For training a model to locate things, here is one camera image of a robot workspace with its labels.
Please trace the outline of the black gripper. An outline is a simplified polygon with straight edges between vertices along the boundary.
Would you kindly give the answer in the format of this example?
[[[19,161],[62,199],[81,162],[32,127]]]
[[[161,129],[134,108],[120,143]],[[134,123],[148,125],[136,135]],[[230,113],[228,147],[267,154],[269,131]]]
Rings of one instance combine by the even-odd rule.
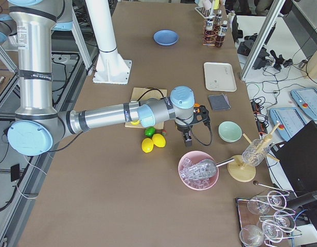
[[[204,105],[199,105],[193,108],[192,120],[181,118],[175,119],[175,126],[178,131],[183,133],[183,140],[186,147],[192,146],[192,127],[200,123],[203,123],[209,129],[209,111]]]

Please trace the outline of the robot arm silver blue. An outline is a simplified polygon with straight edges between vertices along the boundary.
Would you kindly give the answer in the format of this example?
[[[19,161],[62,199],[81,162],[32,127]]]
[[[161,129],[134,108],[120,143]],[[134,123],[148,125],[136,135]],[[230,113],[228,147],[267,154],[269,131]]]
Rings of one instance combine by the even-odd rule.
[[[133,121],[146,128],[173,120],[185,145],[190,146],[193,126],[210,126],[208,110],[203,105],[195,106],[193,91],[186,86],[178,86],[160,99],[138,99],[94,110],[65,109],[62,98],[66,94],[54,96],[52,90],[52,33],[71,31],[83,62],[92,64],[72,2],[10,1],[9,11],[16,22],[20,106],[7,138],[18,153],[38,156],[54,152],[55,144],[68,136]]]

